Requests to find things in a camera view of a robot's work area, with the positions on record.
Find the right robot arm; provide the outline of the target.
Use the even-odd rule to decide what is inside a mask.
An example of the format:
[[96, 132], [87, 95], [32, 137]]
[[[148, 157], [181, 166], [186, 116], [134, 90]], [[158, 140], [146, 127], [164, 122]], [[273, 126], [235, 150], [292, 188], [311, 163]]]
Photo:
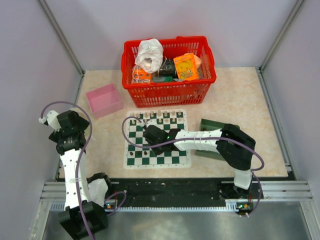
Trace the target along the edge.
[[256, 141], [233, 124], [206, 131], [172, 128], [169, 131], [148, 124], [142, 136], [156, 155], [166, 152], [215, 152], [234, 170], [234, 185], [248, 190], [252, 183], [252, 158]]

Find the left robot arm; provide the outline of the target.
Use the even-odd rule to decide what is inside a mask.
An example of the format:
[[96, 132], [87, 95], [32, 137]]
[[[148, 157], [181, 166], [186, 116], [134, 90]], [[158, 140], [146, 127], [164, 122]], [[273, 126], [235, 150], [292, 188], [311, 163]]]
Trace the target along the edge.
[[89, 121], [73, 110], [63, 113], [51, 110], [46, 124], [53, 128], [49, 139], [56, 143], [64, 170], [66, 195], [59, 223], [74, 240], [81, 240], [108, 227], [104, 205], [112, 184], [103, 172], [87, 178], [83, 148]]

